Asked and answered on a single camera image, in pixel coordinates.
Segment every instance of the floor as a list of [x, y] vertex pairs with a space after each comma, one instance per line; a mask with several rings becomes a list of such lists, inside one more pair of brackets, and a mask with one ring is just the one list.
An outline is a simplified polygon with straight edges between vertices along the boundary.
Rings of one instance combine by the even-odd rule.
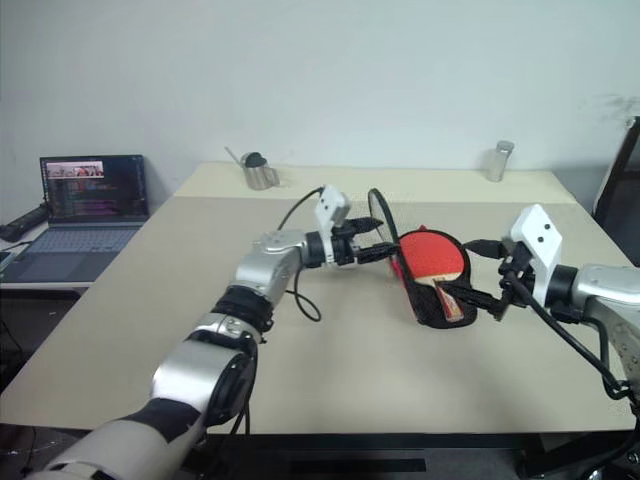
[[[2, 298], [0, 315], [25, 355], [33, 353], [53, 331], [74, 299]], [[3, 363], [21, 356], [5, 330], [0, 335]], [[1, 379], [8, 381], [2, 370]], [[77, 439], [51, 429], [0, 425], [0, 478], [17, 480], [23, 469], [40, 469]], [[228, 448], [218, 464], [216, 478], [263, 479], [496, 479], [515, 480], [520, 453], [505, 449], [394, 449], [394, 450], [300, 450]], [[577, 478], [568, 471], [547, 476], [552, 480]], [[181, 471], [174, 479], [196, 476]]]

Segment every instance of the laptop screen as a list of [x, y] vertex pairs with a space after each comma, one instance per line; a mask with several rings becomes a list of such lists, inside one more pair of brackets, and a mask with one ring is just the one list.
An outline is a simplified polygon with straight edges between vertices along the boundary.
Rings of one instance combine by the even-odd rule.
[[141, 222], [148, 218], [141, 155], [40, 159], [51, 223]]

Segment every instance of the white wall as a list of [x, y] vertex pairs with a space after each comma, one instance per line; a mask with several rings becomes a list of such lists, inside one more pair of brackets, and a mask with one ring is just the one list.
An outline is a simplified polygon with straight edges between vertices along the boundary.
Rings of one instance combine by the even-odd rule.
[[609, 162], [640, 112], [637, 0], [0, 0], [0, 220], [43, 155], [142, 153], [163, 200], [222, 147], [272, 162]]

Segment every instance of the laptop trackpad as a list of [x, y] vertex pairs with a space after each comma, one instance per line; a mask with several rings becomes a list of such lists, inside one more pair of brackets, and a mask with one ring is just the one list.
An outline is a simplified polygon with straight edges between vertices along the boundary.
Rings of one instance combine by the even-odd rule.
[[51, 282], [68, 277], [82, 263], [86, 255], [77, 253], [40, 254], [20, 275], [20, 280], [29, 282]]

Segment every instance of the beige tabletop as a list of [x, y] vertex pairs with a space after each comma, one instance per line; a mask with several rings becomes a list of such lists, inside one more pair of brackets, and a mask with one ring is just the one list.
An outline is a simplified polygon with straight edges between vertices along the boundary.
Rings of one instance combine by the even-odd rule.
[[[227, 168], [201, 167], [185, 185], [201, 190], [183, 189], [145, 224], [5, 390], [1, 422], [94, 428], [146, 402], [157, 365], [223, 293], [251, 241], [292, 204], [287, 187], [278, 189], [284, 199], [207, 193], [200, 180]], [[460, 181], [454, 173], [452, 184]], [[553, 176], [532, 175], [546, 185], [539, 192], [553, 184], [538, 201], [564, 235], [563, 263], [629, 265]], [[349, 185], [333, 183], [359, 198]], [[397, 201], [398, 192], [412, 201]], [[426, 224], [462, 241], [503, 235], [533, 200], [421, 195], [400, 188], [390, 195], [399, 229]], [[301, 208], [291, 227], [313, 229], [312, 207]], [[356, 202], [353, 214], [365, 210]], [[497, 263], [473, 256], [472, 268], [474, 286], [497, 293]], [[627, 405], [609, 400], [598, 374], [530, 311], [512, 308], [501, 323], [481, 313], [459, 330], [420, 326], [385, 263], [304, 272], [300, 288], [324, 318], [306, 320], [288, 296], [277, 307], [260, 348], [255, 433], [557, 432], [633, 424]], [[591, 330], [570, 330], [597, 347]], [[617, 360], [612, 367], [621, 376]]]

